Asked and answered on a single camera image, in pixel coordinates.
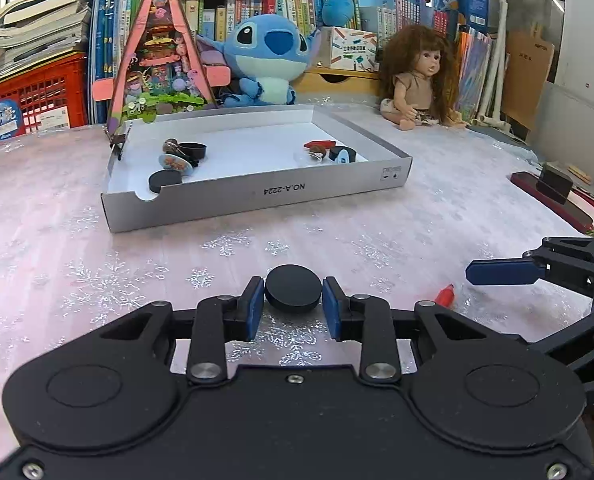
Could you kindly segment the large black binder clip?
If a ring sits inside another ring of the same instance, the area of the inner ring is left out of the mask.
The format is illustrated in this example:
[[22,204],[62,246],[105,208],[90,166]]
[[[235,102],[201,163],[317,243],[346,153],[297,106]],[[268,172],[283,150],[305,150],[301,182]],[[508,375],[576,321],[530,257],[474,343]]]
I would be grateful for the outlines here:
[[195,142],[184,142],[177,145],[178,153],[186,159],[193,167],[197,167],[199,162],[205,158],[206,145]]

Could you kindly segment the red crayon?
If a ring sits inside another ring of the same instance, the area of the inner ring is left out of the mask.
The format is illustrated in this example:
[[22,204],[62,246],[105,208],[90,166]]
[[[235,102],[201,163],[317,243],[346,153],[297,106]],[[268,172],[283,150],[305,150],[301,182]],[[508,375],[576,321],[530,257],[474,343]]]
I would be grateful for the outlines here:
[[335,148],[336,142],[334,140],[315,140],[303,144],[307,150],[329,150]]
[[438,292],[435,303],[439,304],[439,306],[451,309],[453,307],[455,300],[455,290],[454,285],[449,284],[446,287],[443,287],[440,292]]

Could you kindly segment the black round disc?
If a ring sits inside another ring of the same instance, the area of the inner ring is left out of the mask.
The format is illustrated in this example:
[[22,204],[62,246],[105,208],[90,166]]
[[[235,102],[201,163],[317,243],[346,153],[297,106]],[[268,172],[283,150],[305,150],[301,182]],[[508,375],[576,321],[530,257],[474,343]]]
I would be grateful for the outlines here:
[[265,279],[265,299],[289,314],[305,314],[319,303],[322,281],[304,266],[283,264],[272,269]]
[[151,192],[159,194],[164,186],[177,185],[181,182],[182,174],[179,171],[163,169],[148,177],[148,188]]

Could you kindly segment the blue plush ball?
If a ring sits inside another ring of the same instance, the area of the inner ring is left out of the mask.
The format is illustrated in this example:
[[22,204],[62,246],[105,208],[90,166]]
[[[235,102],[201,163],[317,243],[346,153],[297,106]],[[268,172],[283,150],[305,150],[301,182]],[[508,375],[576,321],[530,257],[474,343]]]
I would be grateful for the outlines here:
[[355,6],[353,0],[326,0],[321,14],[325,26],[348,28],[355,16]]

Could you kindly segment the small black round piece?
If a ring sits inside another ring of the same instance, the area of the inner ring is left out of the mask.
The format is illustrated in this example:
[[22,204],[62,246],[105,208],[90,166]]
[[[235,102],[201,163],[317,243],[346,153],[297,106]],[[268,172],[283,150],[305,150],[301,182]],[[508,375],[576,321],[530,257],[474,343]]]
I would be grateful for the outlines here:
[[357,152],[347,146],[333,146],[327,154],[329,159],[337,164],[352,164],[357,158]]

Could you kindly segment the red plastic crate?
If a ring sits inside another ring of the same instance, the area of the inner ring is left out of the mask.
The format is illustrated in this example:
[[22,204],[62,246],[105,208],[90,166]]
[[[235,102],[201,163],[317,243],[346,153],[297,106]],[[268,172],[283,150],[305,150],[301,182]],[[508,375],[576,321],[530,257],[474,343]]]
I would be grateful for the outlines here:
[[0,81],[0,141],[88,124],[87,59],[70,53]]

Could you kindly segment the small brown nut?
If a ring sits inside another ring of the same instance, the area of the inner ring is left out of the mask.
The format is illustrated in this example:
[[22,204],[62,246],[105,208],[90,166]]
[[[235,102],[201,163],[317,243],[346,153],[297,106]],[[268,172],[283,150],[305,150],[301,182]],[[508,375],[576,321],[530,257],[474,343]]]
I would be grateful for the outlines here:
[[322,144],[313,144],[307,148],[307,151],[313,159],[322,160],[327,156],[327,148]]

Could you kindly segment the black round cap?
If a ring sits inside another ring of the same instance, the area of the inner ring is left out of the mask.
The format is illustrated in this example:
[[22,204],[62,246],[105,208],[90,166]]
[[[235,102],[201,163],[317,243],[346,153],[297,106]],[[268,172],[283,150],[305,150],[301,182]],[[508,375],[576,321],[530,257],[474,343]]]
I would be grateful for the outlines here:
[[207,146],[203,143],[183,142],[179,143],[179,150],[187,159],[202,160],[206,156]]

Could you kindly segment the plain light blue clip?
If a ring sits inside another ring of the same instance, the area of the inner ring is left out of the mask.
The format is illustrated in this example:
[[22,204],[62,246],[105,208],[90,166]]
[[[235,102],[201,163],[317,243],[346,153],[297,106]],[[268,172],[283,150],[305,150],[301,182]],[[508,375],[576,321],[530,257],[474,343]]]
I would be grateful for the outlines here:
[[355,162],[355,157],[357,157],[357,154],[355,154],[355,152],[350,152],[348,150],[340,150],[337,152],[335,162],[341,165],[352,164],[352,162]]

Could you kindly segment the white pencil print box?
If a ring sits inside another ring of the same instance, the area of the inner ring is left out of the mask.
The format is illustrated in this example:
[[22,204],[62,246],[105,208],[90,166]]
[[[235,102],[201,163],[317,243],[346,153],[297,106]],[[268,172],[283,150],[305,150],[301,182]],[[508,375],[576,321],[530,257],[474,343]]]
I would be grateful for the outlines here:
[[374,32],[324,27],[322,63],[332,70],[376,72],[377,36]]

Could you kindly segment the pink triangular diorama toy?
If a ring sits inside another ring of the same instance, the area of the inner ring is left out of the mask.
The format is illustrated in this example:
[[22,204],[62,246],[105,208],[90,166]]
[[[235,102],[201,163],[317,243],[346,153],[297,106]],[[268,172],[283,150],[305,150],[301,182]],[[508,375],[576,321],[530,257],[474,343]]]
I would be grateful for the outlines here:
[[202,55],[182,0],[141,0],[117,74],[92,84],[93,99],[108,102],[108,139],[120,142],[130,120],[216,106],[213,90],[230,84],[231,70]]

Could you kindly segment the blue hair clip with bears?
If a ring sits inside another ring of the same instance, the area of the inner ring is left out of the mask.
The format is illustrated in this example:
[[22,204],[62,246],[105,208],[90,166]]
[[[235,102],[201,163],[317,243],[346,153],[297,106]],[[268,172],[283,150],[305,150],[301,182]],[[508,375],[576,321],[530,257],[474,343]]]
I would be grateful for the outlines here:
[[183,176],[190,176],[194,171],[190,162],[177,155],[163,153],[159,155],[158,161],[163,170],[177,171]]

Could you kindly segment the long haired baby doll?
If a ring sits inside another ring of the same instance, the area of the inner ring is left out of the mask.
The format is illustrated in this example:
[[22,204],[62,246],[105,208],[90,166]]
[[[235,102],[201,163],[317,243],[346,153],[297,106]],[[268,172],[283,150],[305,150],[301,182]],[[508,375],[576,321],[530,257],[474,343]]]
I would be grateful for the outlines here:
[[462,127],[453,109],[455,89],[453,48],[440,32],[415,24],[389,39],[379,65],[379,111],[385,119],[402,131]]

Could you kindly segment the row of shelf books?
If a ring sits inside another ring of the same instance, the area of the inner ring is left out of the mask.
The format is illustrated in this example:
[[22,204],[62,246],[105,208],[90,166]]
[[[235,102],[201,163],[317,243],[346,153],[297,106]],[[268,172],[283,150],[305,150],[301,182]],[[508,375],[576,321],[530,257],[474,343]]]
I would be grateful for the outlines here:
[[[265,12],[283,15],[305,35],[317,28],[329,27],[322,22],[326,0],[268,0]],[[410,24],[431,24],[443,35],[453,36],[457,25],[470,25],[484,34],[488,28],[488,0],[353,0],[355,16],[349,29],[376,32],[377,47],[385,44],[385,23],[373,26],[367,18],[370,6],[396,11],[397,27]]]

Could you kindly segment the stack of books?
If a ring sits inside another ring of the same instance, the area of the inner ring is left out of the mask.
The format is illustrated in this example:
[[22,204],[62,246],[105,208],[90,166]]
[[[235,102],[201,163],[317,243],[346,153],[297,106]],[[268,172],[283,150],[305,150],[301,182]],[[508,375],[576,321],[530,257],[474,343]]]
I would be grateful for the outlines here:
[[0,10],[0,79],[89,41],[93,0],[13,0]]

